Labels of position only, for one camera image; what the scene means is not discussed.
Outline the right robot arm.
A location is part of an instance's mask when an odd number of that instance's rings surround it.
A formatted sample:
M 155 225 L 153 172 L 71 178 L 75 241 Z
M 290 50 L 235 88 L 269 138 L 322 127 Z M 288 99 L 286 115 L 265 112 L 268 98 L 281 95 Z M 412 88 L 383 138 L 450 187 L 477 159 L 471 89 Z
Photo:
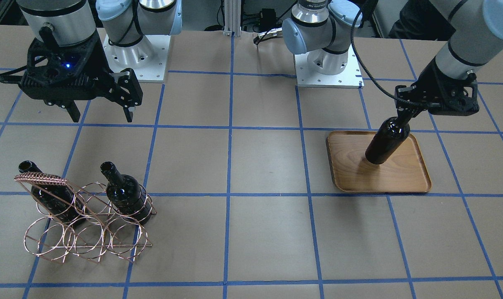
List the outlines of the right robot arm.
M 77 100 L 104 97 L 126 121 L 142 104 L 144 82 L 162 81 L 170 38 L 183 27 L 180 0 L 98 0 L 99 32 L 88 0 L 18 0 L 36 38 L 18 82 L 33 100 L 80 120 Z

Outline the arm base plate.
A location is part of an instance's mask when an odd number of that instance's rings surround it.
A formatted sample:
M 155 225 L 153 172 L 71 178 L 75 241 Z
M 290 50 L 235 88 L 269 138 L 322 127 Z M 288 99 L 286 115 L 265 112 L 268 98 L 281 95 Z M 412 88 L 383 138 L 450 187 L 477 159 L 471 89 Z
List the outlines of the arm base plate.
M 114 73 L 131 68 L 140 83 L 163 83 L 171 39 L 168 35 L 145 35 L 133 46 L 118 47 L 111 46 L 108 36 L 105 36 L 103 49 Z
M 352 45 L 342 54 L 317 49 L 294 56 L 297 85 L 306 88 L 363 88 L 359 61 Z

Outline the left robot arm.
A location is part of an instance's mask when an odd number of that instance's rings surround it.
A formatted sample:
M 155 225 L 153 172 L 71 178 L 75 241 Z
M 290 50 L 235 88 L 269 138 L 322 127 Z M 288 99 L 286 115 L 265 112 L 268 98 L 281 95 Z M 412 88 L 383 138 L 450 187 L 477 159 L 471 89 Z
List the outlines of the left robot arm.
M 420 112 L 466 117 L 479 111 L 476 73 L 503 49 L 503 0 L 433 0 L 453 35 L 410 87 L 397 87 L 398 122 Z M 345 56 L 363 9 L 348 0 L 299 0 L 283 21 L 293 54 Z

